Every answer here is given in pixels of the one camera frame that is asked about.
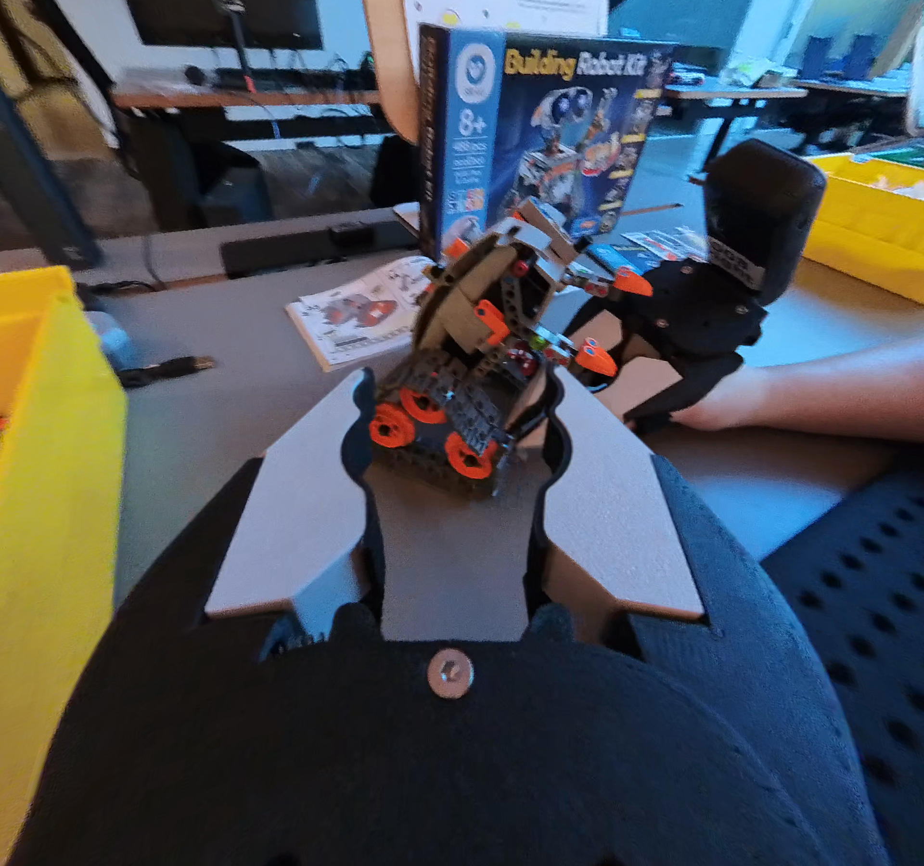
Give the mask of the person's right forearm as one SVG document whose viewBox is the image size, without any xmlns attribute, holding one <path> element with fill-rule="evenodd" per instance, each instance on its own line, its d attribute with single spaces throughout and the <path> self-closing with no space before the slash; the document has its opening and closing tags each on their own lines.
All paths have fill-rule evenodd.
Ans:
<svg viewBox="0 0 924 866">
<path fill-rule="evenodd" d="M 921 335 L 811 362 L 742 366 L 671 421 L 921 444 Z"/>
</svg>

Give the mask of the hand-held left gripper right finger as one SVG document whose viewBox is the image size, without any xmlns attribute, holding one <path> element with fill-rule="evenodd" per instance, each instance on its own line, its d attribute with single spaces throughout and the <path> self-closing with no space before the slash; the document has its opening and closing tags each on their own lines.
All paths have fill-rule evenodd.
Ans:
<svg viewBox="0 0 924 866">
<path fill-rule="evenodd" d="M 530 530 L 528 614 L 563 606 L 578 641 L 611 641 L 629 616 L 704 623 L 651 449 L 561 366 L 541 402 L 550 477 Z"/>
</svg>

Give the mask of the loose printed leaflets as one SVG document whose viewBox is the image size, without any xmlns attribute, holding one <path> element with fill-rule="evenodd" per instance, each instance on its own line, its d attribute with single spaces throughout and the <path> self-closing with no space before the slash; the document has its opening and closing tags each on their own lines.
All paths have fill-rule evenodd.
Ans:
<svg viewBox="0 0 924 866">
<path fill-rule="evenodd" d="M 644 272 L 658 267 L 663 261 L 689 259 L 708 262 L 710 248 L 704 236 L 682 225 L 608 236 L 603 242 L 591 244 L 586 253 L 611 271 L 628 266 Z"/>
</svg>

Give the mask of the background grey table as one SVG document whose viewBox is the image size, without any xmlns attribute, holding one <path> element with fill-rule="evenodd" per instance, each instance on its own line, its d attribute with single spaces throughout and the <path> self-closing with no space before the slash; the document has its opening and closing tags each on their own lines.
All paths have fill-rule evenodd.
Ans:
<svg viewBox="0 0 924 866">
<path fill-rule="evenodd" d="M 700 169 L 705 169 L 721 154 L 722 147 L 732 129 L 733 121 L 740 118 L 772 117 L 779 114 L 777 105 L 787 106 L 807 97 L 804 87 L 749 88 L 725 86 L 718 78 L 707 77 L 699 86 L 681 84 L 665 85 L 661 104 L 675 119 L 689 118 L 693 121 L 718 119 L 720 128 L 716 132 Z"/>
</svg>

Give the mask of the yellow plastic bin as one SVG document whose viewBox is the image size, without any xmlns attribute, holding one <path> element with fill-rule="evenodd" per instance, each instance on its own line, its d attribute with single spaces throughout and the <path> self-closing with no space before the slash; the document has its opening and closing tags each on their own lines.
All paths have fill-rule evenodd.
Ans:
<svg viewBox="0 0 924 866">
<path fill-rule="evenodd" d="M 1 277 L 1 855 L 113 611 L 127 396 L 60 266 Z"/>
<path fill-rule="evenodd" d="M 922 304 L 922 147 L 809 161 L 826 189 L 804 257 Z"/>
</svg>

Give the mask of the wooden board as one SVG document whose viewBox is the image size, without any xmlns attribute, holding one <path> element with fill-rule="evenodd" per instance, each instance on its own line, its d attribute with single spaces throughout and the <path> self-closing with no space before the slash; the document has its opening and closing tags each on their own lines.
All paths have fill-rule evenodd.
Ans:
<svg viewBox="0 0 924 866">
<path fill-rule="evenodd" d="M 391 128 L 416 143 L 419 57 L 412 54 L 403 0 L 362 0 L 381 99 Z"/>
</svg>

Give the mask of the white instruction booklet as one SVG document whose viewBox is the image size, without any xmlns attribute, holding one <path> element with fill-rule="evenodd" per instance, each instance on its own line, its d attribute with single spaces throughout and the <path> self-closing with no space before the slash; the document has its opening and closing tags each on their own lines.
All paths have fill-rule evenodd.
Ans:
<svg viewBox="0 0 924 866">
<path fill-rule="evenodd" d="M 432 263 L 409 256 L 324 292 L 299 297 L 285 312 L 325 373 L 410 348 L 418 298 Z"/>
</svg>

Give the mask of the background wooden table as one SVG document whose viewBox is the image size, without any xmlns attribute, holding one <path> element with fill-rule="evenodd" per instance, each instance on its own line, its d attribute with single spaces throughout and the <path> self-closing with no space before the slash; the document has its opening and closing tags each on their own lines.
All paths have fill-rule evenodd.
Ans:
<svg viewBox="0 0 924 866">
<path fill-rule="evenodd" d="M 286 107 L 304 105 L 364 105 L 381 103 L 376 90 L 345 87 L 319 88 L 303 80 L 287 84 L 281 72 L 270 72 L 257 90 L 245 85 L 225 87 L 204 74 L 202 84 L 190 81 L 183 68 L 133 67 L 118 78 L 110 91 L 114 106 L 121 109 L 192 109 L 214 107 Z"/>
</svg>

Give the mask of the black perforated mat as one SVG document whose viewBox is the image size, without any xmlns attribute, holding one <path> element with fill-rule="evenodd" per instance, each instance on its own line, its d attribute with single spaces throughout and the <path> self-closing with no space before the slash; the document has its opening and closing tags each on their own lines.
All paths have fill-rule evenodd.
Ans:
<svg viewBox="0 0 924 866">
<path fill-rule="evenodd" d="M 922 468 L 886 471 L 763 567 L 834 684 L 893 862 L 922 864 Z"/>
</svg>

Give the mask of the blue robot kit box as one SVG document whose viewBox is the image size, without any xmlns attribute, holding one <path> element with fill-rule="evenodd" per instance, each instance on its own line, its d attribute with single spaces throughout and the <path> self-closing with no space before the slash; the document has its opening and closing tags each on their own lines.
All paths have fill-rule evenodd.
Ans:
<svg viewBox="0 0 924 866">
<path fill-rule="evenodd" d="M 419 27 L 420 246 L 440 258 L 526 200 L 612 232 L 677 44 Z"/>
</svg>

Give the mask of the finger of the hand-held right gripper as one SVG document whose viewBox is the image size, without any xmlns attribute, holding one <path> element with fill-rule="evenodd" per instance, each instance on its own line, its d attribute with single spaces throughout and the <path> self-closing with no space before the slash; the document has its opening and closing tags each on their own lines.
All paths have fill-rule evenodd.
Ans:
<svg viewBox="0 0 924 866">
<path fill-rule="evenodd" d="M 626 362 L 612 382 L 593 396 L 622 424 L 634 418 L 628 414 L 682 381 L 682 375 L 668 362 L 635 357 Z"/>
<path fill-rule="evenodd" d="M 593 364 L 628 364 L 636 357 L 636 331 L 612 313 L 588 321 L 588 357 Z"/>
</svg>

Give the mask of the grey orange building-block toy robot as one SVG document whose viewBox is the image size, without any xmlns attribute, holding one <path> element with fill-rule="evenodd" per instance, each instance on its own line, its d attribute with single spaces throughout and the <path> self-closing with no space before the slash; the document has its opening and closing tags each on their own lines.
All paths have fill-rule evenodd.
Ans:
<svg viewBox="0 0 924 866">
<path fill-rule="evenodd" d="M 580 264 L 589 243 L 573 242 L 553 209 L 525 200 L 473 242 L 444 251 L 427 271 L 410 354 L 377 391 L 370 436 L 384 465 L 487 499 L 515 445 L 545 419 L 554 367 L 593 390 L 616 377 L 616 361 L 597 341 L 575 344 L 542 324 L 571 287 L 603 302 L 653 295 L 627 264 L 614 274 Z"/>
</svg>

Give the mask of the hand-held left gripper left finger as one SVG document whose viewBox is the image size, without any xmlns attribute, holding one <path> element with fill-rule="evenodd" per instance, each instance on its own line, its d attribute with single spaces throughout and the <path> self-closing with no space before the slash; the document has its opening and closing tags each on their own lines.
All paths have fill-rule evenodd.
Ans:
<svg viewBox="0 0 924 866">
<path fill-rule="evenodd" d="M 204 612 L 210 620 L 292 615 L 313 639 L 337 611 L 381 617 L 385 548 L 372 463 L 372 370 L 359 368 L 265 452 Z"/>
</svg>

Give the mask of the long black bar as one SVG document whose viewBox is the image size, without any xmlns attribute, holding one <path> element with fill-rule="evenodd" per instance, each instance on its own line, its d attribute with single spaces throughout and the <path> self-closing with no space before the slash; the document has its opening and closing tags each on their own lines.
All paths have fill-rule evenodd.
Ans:
<svg viewBox="0 0 924 866">
<path fill-rule="evenodd" d="M 225 275 L 233 280 L 419 246 L 418 238 L 399 220 L 348 221 L 304 233 L 226 241 L 219 255 Z"/>
</svg>

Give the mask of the grey desk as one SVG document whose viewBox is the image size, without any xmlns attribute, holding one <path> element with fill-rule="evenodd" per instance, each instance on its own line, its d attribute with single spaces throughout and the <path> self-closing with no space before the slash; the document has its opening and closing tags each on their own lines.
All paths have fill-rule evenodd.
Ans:
<svg viewBox="0 0 924 866">
<path fill-rule="evenodd" d="M 206 355 L 196 376 L 128 393 L 125 480 L 114 605 L 249 457 L 335 384 L 283 307 L 404 255 L 225 279 L 220 246 L 263 234 L 321 229 L 310 219 L 105 241 L 107 265 L 86 284 L 167 285 L 103 301 L 145 362 Z M 644 437 L 722 523 L 763 559 L 892 460 L 887 444 L 771 430 L 699 433 L 670 426 Z"/>
</svg>

